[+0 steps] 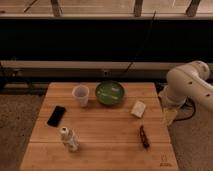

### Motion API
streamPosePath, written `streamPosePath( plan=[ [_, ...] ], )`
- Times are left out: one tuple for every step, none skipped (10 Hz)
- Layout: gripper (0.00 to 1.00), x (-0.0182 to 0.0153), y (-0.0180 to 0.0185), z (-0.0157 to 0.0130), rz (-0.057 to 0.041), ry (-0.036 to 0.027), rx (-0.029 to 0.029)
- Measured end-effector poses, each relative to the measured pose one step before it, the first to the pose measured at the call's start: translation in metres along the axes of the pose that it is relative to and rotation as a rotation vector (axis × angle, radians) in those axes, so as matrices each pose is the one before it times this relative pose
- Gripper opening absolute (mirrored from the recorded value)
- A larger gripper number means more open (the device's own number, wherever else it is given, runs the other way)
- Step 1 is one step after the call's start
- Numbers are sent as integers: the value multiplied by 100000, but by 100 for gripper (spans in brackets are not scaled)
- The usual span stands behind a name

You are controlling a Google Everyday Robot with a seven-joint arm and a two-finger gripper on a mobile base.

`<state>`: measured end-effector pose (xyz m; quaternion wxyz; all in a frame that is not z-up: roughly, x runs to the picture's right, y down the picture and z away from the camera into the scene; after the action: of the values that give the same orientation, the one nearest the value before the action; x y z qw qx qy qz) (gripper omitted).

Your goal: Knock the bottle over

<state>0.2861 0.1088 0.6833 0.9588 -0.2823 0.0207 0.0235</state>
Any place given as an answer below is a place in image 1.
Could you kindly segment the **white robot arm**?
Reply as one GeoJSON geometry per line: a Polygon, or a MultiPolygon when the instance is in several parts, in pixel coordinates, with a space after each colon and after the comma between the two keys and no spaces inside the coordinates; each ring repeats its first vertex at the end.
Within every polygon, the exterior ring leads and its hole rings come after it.
{"type": "Polygon", "coordinates": [[[177,110],[187,98],[213,112],[213,86],[206,82],[209,76],[209,66],[202,61],[192,61],[168,71],[167,85],[158,94],[167,125],[174,122],[177,110]]]}

